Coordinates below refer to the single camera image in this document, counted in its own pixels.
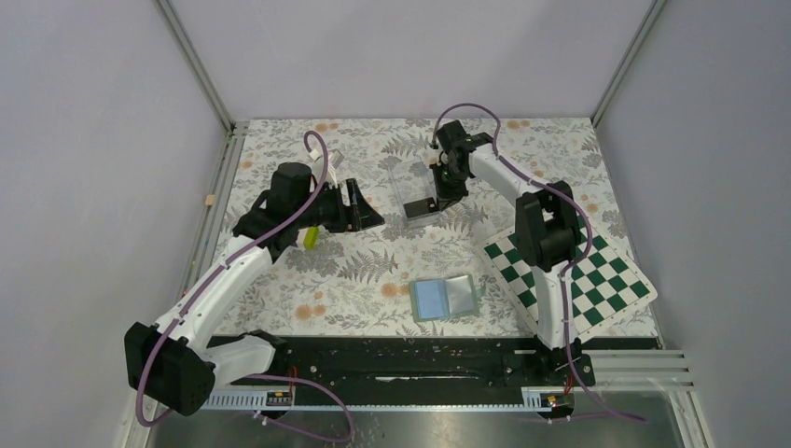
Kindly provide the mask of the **green card holder wallet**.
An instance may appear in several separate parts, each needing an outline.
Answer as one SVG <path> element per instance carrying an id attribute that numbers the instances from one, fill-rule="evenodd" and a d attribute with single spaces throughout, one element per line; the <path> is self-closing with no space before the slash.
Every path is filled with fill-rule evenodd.
<path id="1" fill-rule="evenodd" d="M 480 291 L 471 274 L 412 281 L 409 296 L 416 323 L 479 313 Z"/>

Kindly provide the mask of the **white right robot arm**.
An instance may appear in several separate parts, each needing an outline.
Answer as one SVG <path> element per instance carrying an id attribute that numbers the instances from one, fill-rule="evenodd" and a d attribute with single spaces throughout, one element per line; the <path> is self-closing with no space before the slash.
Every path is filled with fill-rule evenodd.
<path id="1" fill-rule="evenodd" d="M 537 351 L 534 369 L 544 383 L 563 379 L 584 386 L 580 375 L 583 355 L 572 313 L 568 274 L 579 256 L 582 240 L 580 207 L 570 186 L 547 183 L 525 174 L 516 163 L 497 151 L 494 137 L 470 134 L 460 121 L 436 124 L 431 148 L 439 150 L 431 164 L 437 208 L 445 210 L 468 194 L 466 183 L 488 183 L 513 206 L 515 248 L 530 267 L 537 302 Z"/>

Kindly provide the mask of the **clear card box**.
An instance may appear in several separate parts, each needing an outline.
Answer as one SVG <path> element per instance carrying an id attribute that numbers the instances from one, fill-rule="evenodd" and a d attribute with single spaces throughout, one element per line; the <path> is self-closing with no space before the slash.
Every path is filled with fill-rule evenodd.
<path id="1" fill-rule="evenodd" d="M 413 160 L 396 163 L 388 169 L 388 175 L 393 187 L 397 210 L 410 226 L 432 225 L 440 218 L 438 210 L 431 215 L 416 219 L 407 219 L 404 204 L 432 197 L 436 200 L 433 173 L 425 161 Z"/>

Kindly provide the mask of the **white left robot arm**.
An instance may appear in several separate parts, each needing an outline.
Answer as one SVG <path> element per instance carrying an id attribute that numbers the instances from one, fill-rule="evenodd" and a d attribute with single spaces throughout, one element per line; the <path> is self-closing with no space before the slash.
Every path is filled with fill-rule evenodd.
<path id="1" fill-rule="evenodd" d="M 199 410 L 219 385 L 257 374 L 269 384 L 289 371 L 276 338 L 262 330 L 211 345 L 229 308 L 273 267 L 300 231 L 364 231 L 384 224 L 355 179 L 335 186 L 300 162 L 280 164 L 271 186 L 242 215 L 219 259 L 173 308 L 124 336 L 127 375 L 137 397 L 149 397 L 184 416 Z"/>

